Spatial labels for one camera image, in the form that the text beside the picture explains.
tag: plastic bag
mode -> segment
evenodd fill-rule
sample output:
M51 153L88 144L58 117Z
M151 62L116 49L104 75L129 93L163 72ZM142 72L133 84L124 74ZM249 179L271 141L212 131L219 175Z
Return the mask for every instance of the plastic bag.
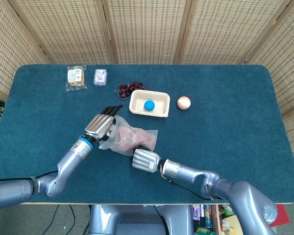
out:
M85 83L86 65L68 66L66 91L77 91L87 89Z
M110 148L112 151L126 156L132 156L134 148L138 145L155 149L158 130L145 131L141 128L131 127L124 118L115 115L116 125L107 141L100 141L100 149Z

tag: small packaged snack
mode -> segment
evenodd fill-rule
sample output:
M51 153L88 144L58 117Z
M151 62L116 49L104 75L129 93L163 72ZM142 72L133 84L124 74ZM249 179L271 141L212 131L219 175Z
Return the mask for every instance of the small packaged snack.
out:
M107 82L107 70L95 70L94 85L105 86Z
M86 65L68 66L66 91L87 89L85 83Z

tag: floor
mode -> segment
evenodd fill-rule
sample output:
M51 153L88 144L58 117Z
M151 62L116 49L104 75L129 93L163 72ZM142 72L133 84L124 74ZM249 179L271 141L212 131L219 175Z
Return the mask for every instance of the floor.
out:
M0 235L41 235L50 224L56 205L18 205L0 210ZM278 235L294 235L294 204L286 205L291 224L277 227ZM76 222L70 235L82 235L89 221L88 206L73 206ZM65 235L73 225L74 218L68 205L61 205L46 235ZM146 228L131 235L149 235Z

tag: teal table surface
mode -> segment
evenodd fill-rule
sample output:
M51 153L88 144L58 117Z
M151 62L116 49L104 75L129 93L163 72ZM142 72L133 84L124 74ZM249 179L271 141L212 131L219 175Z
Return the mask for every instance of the teal table surface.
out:
M95 69L107 69L107 85L93 84ZM294 202L294 158L271 77L262 66L88 65L88 89L67 92L67 65L20 67L0 123L0 178L56 170L57 163L90 120L105 107L124 104L119 115L133 127L159 130L155 152L197 169L214 170L232 182L248 181L276 203ZM170 95L167 118L136 115L120 100L119 83L142 81ZM191 99L180 110L177 99ZM186 184L196 192L199 183ZM79 165L58 198L31 202L202 203L168 184L159 172L131 166L130 157L98 145Z

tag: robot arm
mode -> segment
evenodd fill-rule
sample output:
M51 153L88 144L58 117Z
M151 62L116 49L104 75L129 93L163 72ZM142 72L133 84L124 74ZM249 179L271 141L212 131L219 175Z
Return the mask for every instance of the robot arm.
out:
M0 208L27 202L35 193L50 198L59 196L74 170L94 148L94 143L106 137L114 122L114 115L122 107L123 105L106 107L93 118L85 128L86 135L80 137L57 164L58 174L55 177L45 175L0 184Z
M163 176L194 183L202 176L200 196L205 199L222 198L230 203L245 235L274 235L269 224L277 218L275 204L248 182L235 184L213 171L197 170L180 163L164 160L158 154L145 149L136 149L132 166L148 172L160 170Z

